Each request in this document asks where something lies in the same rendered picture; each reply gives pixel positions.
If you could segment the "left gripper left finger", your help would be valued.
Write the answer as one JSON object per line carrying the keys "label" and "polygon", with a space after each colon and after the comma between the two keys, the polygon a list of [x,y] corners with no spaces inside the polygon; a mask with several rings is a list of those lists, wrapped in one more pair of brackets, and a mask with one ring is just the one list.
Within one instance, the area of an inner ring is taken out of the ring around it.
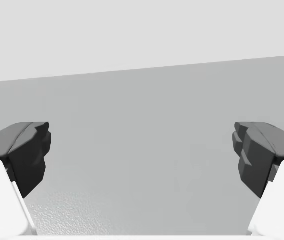
{"label": "left gripper left finger", "polygon": [[50,146],[48,122],[19,122],[0,130],[0,237],[37,235],[24,199],[43,180]]}

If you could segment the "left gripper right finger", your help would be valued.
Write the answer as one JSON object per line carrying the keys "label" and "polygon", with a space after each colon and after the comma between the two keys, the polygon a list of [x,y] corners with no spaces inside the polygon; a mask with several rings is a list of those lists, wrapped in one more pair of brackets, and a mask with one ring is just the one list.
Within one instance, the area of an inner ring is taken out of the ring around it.
{"label": "left gripper right finger", "polygon": [[234,128],[240,179],[260,200],[248,231],[284,237],[284,131],[264,122],[236,122]]}

